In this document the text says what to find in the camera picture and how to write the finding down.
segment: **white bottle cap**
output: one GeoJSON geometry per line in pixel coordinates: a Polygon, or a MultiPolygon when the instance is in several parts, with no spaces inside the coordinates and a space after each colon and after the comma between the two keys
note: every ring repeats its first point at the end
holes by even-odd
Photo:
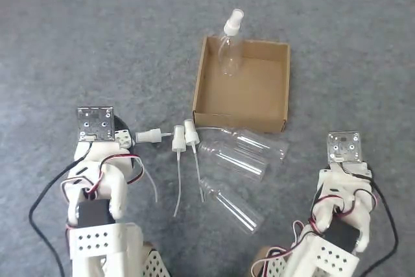
{"type": "Polygon", "coordinates": [[[241,9],[233,9],[232,15],[226,22],[223,31],[228,36],[235,36],[241,27],[241,21],[244,17],[244,12],[241,9]]]}
{"type": "Polygon", "coordinates": [[[145,132],[137,132],[136,133],[136,141],[137,143],[159,143],[161,142],[161,130],[158,129],[151,129],[145,132]]]}
{"type": "Polygon", "coordinates": [[[184,139],[184,126],[182,125],[174,126],[171,150],[173,152],[185,152],[186,151],[186,141],[184,139]]]}
{"type": "Polygon", "coordinates": [[[194,143],[195,145],[200,143],[199,135],[196,132],[195,124],[193,123],[193,119],[186,119],[184,121],[184,127],[185,127],[185,139],[186,139],[186,145],[192,145],[194,143]]]}

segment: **open cardboard box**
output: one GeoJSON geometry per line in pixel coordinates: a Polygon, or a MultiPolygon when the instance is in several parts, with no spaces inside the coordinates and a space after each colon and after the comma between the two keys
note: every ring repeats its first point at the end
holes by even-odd
{"type": "Polygon", "coordinates": [[[230,77],[219,68],[218,37],[206,37],[193,100],[197,126],[281,132],[287,122],[290,46],[245,40],[240,72],[230,77]]]}

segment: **white wire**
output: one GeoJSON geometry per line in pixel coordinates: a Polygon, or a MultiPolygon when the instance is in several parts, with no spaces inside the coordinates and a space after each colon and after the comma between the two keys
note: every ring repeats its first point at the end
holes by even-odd
{"type": "Polygon", "coordinates": [[[177,197],[176,209],[174,209],[173,217],[176,217],[177,211],[179,210],[180,199],[182,197],[182,178],[180,176],[180,152],[177,153],[177,174],[179,178],[179,195],[177,197]]]}
{"type": "Polygon", "coordinates": [[[199,161],[197,160],[197,154],[194,153],[194,155],[195,155],[195,162],[196,162],[197,179],[199,183],[200,199],[202,200],[202,202],[205,202],[205,196],[203,196],[203,190],[202,190],[202,187],[200,186],[200,182],[202,181],[202,179],[200,178],[199,161]]]}
{"type": "Polygon", "coordinates": [[[297,231],[296,231],[296,224],[300,224],[300,226],[302,228],[304,228],[304,223],[302,223],[300,220],[295,220],[294,222],[292,222],[292,231],[294,232],[294,244],[297,244],[298,241],[298,235],[297,235],[297,231]]]}
{"type": "Polygon", "coordinates": [[[148,179],[150,180],[151,184],[153,185],[153,190],[154,190],[154,200],[156,201],[156,203],[158,202],[158,192],[157,192],[157,186],[156,183],[154,183],[153,178],[151,177],[150,173],[147,171],[147,169],[145,168],[144,164],[143,164],[143,160],[141,160],[141,158],[134,158],[139,165],[143,168],[143,172],[147,175],[148,179]]]}
{"type": "Polygon", "coordinates": [[[219,126],[198,126],[196,130],[222,130],[219,126]]]}

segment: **white plastic part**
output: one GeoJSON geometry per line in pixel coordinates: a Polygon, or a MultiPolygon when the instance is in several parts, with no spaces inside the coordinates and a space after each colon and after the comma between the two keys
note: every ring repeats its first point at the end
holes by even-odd
{"type": "Polygon", "coordinates": [[[137,143],[159,143],[161,142],[161,130],[160,128],[151,129],[145,132],[137,132],[136,133],[136,141],[137,143]]]}
{"type": "Polygon", "coordinates": [[[153,250],[144,262],[143,277],[170,277],[160,253],[153,250]]]}
{"type": "Polygon", "coordinates": [[[71,259],[106,256],[126,251],[126,226],[115,223],[69,231],[71,259]]]}
{"type": "Polygon", "coordinates": [[[186,141],[184,138],[184,126],[182,125],[174,126],[171,150],[173,152],[185,152],[186,151],[186,141]]]}
{"type": "MultiPolygon", "coordinates": [[[[102,170],[105,174],[98,187],[98,198],[110,199],[110,213],[114,219],[118,220],[123,217],[126,209],[127,183],[123,173],[115,165],[109,164],[110,162],[111,160],[102,166],[102,170]]],[[[99,164],[100,162],[84,160],[73,168],[68,177],[74,177],[77,172],[83,170],[83,168],[87,168],[82,172],[82,176],[89,178],[95,183],[98,179],[99,164]]],[[[82,194],[81,189],[84,187],[91,187],[91,185],[86,181],[81,180],[78,184],[67,183],[64,187],[69,199],[67,218],[69,224],[76,225],[78,224],[78,219],[76,217],[77,206],[80,201],[85,200],[85,196],[82,194]]]]}
{"type": "Polygon", "coordinates": [[[356,252],[363,252],[370,240],[370,212],[372,210],[372,187],[368,180],[354,177],[347,172],[358,175],[372,177],[368,170],[367,163],[345,163],[343,168],[338,163],[331,163],[330,169],[320,170],[317,189],[322,188],[320,198],[328,195],[337,195],[342,199],[333,198],[320,201],[314,205],[313,214],[316,219],[316,226],[322,232],[328,228],[333,218],[333,208],[340,207],[344,211],[349,211],[355,201],[353,211],[342,217],[346,223],[360,230],[360,237],[356,245],[356,252]],[[355,195],[356,189],[365,189],[355,195]]]}
{"type": "Polygon", "coordinates": [[[241,9],[233,9],[232,15],[227,20],[223,31],[227,36],[235,36],[241,27],[241,21],[244,17],[244,12],[241,9]]]}
{"type": "MultiPolygon", "coordinates": [[[[307,225],[302,235],[309,231],[311,227],[307,225]]],[[[331,277],[351,277],[358,262],[358,257],[353,254],[317,235],[309,234],[291,254],[283,277],[321,276],[318,269],[331,277]]]]}
{"type": "Polygon", "coordinates": [[[120,148],[129,149],[132,146],[132,138],[130,132],[126,130],[115,131],[115,141],[118,142],[120,148]]]}
{"type": "Polygon", "coordinates": [[[273,259],[268,262],[267,270],[263,270],[262,276],[263,277],[282,277],[285,267],[287,266],[287,262],[285,262],[284,258],[277,258],[273,259]]]}
{"type": "Polygon", "coordinates": [[[195,124],[193,123],[193,119],[186,119],[184,121],[185,127],[185,140],[186,145],[198,145],[200,143],[199,135],[197,134],[195,124]]]}
{"type": "Polygon", "coordinates": [[[142,276],[143,234],[134,223],[77,228],[69,232],[73,276],[142,276]]]}

